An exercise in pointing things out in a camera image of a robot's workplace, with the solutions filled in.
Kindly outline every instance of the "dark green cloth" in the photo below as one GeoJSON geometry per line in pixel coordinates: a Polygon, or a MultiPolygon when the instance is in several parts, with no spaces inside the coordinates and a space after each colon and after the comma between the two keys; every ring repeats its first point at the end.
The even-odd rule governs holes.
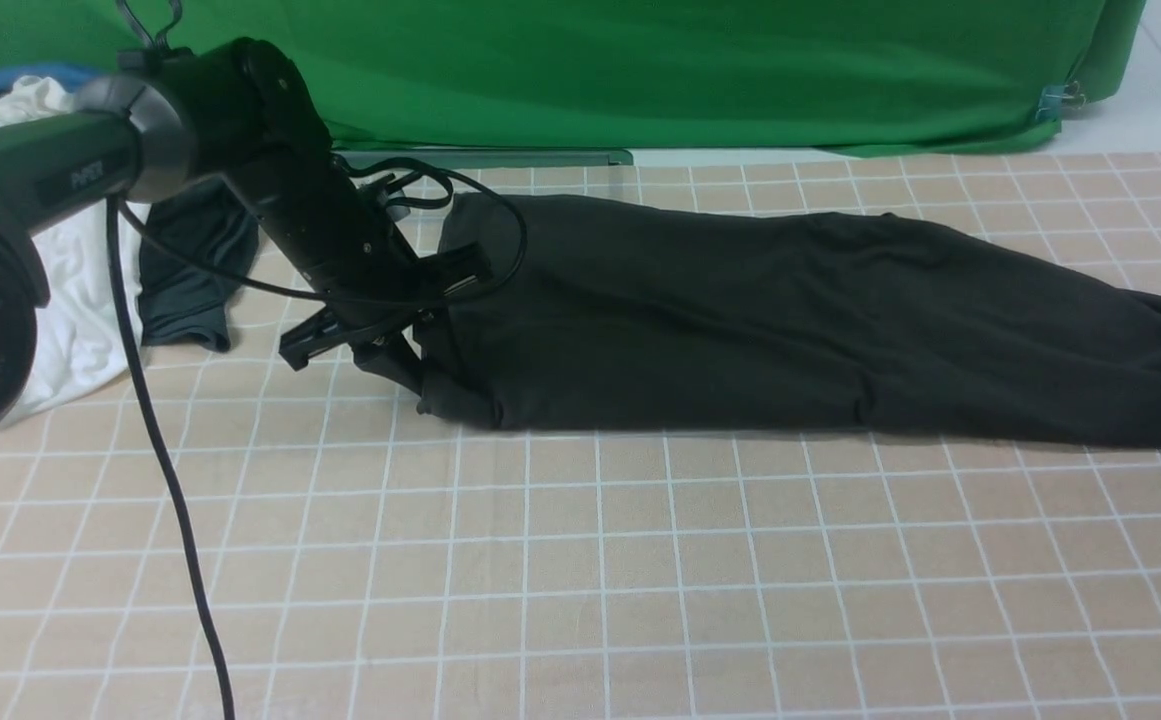
{"type": "MultiPolygon", "coordinates": [[[[353,146],[1010,151],[1059,131],[1043,88],[1116,91],[1142,3],[186,0],[172,38],[274,42],[353,146]]],[[[0,65],[132,43],[113,0],[0,0],[0,65]]]]}
{"type": "MultiPolygon", "coordinates": [[[[207,179],[149,209],[149,232],[183,254],[246,275],[260,249],[260,229],[219,179],[207,179]]],[[[196,343],[229,352],[225,307],[238,283],[190,268],[140,245],[142,345],[196,343]]]]}

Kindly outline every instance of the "white cloth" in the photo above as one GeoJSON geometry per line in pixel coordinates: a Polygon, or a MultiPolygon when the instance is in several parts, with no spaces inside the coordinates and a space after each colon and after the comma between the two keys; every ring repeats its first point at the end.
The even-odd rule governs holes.
{"type": "MultiPolygon", "coordinates": [[[[73,98],[53,79],[23,77],[0,98],[0,127],[68,113],[73,98]]],[[[137,217],[149,217],[149,206],[132,206],[137,217]]],[[[118,336],[118,316],[109,291],[108,251],[104,250],[104,204],[91,206],[33,237],[51,302],[37,311],[37,351],[33,373],[17,404],[1,423],[7,427],[27,416],[65,404],[95,391],[127,372],[118,336]]],[[[140,237],[118,224],[127,307],[136,337],[140,337],[140,237]]]]}

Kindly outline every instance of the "cable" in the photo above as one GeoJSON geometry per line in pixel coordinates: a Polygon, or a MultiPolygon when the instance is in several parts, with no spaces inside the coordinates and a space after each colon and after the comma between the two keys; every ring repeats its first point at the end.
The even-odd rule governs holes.
{"type": "Polygon", "coordinates": [[[118,314],[118,331],[122,334],[122,348],[127,353],[127,366],[131,369],[131,384],[136,391],[136,401],[140,404],[140,415],[145,419],[145,430],[149,430],[150,445],[154,446],[154,455],[158,456],[158,465],[163,469],[163,476],[167,478],[167,492],[172,496],[172,505],[176,507],[176,523],[181,530],[183,541],[183,561],[188,566],[188,579],[193,589],[193,605],[197,606],[197,618],[202,624],[202,635],[205,635],[205,646],[211,650],[211,661],[215,664],[215,678],[219,683],[219,701],[224,707],[224,720],[235,720],[233,711],[233,685],[229,682],[229,669],[224,660],[224,648],[219,646],[219,634],[215,632],[215,621],[211,620],[211,610],[205,602],[205,584],[202,583],[202,568],[197,561],[197,543],[193,542],[193,527],[188,516],[188,503],[183,501],[183,489],[179,484],[176,466],[172,462],[172,456],[167,452],[167,442],[163,439],[163,433],[158,427],[158,416],[154,415],[154,402],[149,396],[149,383],[145,382],[145,372],[140,366],[140,347],[136,341],[136,332],[131,324],[131,309],[127,307],[127,288],[122,282],[122,252],[118,250],[118,210],[124,208],[127,202],[117,196],[109,196],[104,201],[104,242],[109,247],[109,285],[113,288],[113,304],[118,314]]]}
{"type": "MultiPolygon", "coordinates": [[[[375,165],[372,165],[368,170],[346,170],[346,172],[348,177],[360,178],[383,172],[383,170],[394,170],[394,168],[411,170],[411,173],[408,174],[406,178],[403,178],[406,179],[408,182],[414,182],[416,179],[420,179],[421,177],[427,177],[435,179],[435,181],[442,185],[444,190],[447,190],[447,196],[440,199],[439,206],[417,206],[417,208],[438,209],[438,208],[444,208],[444,206],[447,206],[452,201],[452,197],[455,196],[455,192],[453,192],[450,182],[453,181],[453,179],[455,179],[455,181],[461,183],[467,183],[467,186],[474,188],[479,193],[483,193],[483,195],[488,195],[493,202],[497,202],[498,206],[502,206],[502,208],[509,210],[510,214],[513,215],[513,219],[517,223],[517,231],[519,231],[519,243],[517,243],[517,254],[513,255],[513,262],[510,265],[507,272],[504,273],[502,278],[496,279],[496,281],[493,281],[492,283],[478,288],[478,290],[461,291],[457,295],[452,295],[452,296],[444,295],[433,298],[416,297],[416,298],[397,300],[397,298],[370,297],[365,295],[342,295],[341,293],[332,293],[332,291],[295,290],[295,288],[255,281],[254,279],[246,278],[246,275],[229,272],[229,269],[216,268],[215,265],[210,265],[209,262],[199,260],[197,258],[193,258],[193,255],[187,255],[183,252],[168,246],[167,243],[160,242],[159,238],[154,236],[154,233],[151,233],[149,231],[149,228],[146,228],[145,223],[142,223],[140,218],[136,217],[136,214],[131,210],[131,206],[127,204],[127,201],[118,202],[118,213],[122,214],[123,218],[127,218],[127,223],[131,224],[131,228],[135,228],[135,231],[138,235],[140,235],[140,238],[144,238],[144,242],[149,243],[150,247],[161,252],[161,254],[167,255],[168,258],[181,261],[182,264],[190,266],[190,268],[208,273],[210,275],[215,275],[216,278],[226,279],[228,281],[238,283],[241,287],[250,287],[252,288],[252,290],[268,291],[273,293],[273,295],[282,297],[291,297],[295,300],[313,300],[318,302],[344,302],[344,304],[391,307],[392,309],[416,310],[416,311],[439,310],[444,309],[444,307],[461,305],[464,304],[466,302],[473,302],[475,300],[482,300],[484,297],[493,295],[493,293],[500,290],[504,286],[506,286],[507,282],[511,281],[511,279],[513,279],[513,275],[515,275],[517,272],[519,272],[519,269],[522,267],[522,261],[526,259],[526,247],[528,247],[528,228],[526,228],[526,218],[522,217],[522,211],[517,209],[517,206],[513,206],[512,202],[504,199],[504,196],[499,195],[499,193],[497,193],[496,190],[490,190],[489,187],[484,186],[478,181],[475,181],[475,179],[464,177],[464,174],[455,172],[455,170],[438,168],[434,167],[434,165],[428,165],[427,163],[421,163],[420,160],[411,158],[392,158],[389,160],[376,163],[375,165]]],[[[389,183],[388,187],[392,188],[394,186],[398,186],[398,188],[401,188],[401,181],[394,181],[392,183],[389,183]]],[[[428,202],[433,201],[434,199],[428,199],[428,200],[398,199],[398,200],[428,202]]],[[[403,202],[396,202],[396,204],[402,206],[403,202]]]]}

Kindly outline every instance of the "floor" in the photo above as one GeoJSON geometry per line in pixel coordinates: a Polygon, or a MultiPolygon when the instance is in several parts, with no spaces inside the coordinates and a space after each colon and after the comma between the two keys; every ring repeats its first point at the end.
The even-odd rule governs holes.
{"type": "MultiPolygon", "coordinates": [[[[1161,154],[483,179],[890,210],[1161,293],[1161,154]]],[[[295,281],[272,249],[255,274],[295,281]]],[[[231,354],[150,358],[240,717],[1161,720],[1161,454],[478,435],[344,357],[275,361],[310,310],[247,291],[231,354]]],[[[0,719],[218,703],[127,383],[0,433],[0,719]]]]}

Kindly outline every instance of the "blue cloth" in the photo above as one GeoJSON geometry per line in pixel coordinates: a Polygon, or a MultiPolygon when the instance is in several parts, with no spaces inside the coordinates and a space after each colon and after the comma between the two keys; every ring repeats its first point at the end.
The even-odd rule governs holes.
{"type": "Polygon", "coordinates": [[[0,96],[7,95],[12,85],[24,75],[53,78],[66,92],[78,92],[78,88],[89,82],[91,79],[100,77],[100,74],[103,74],[101,70],[68,63],[14,65],[14,67],[0,69],[0,96]]]}

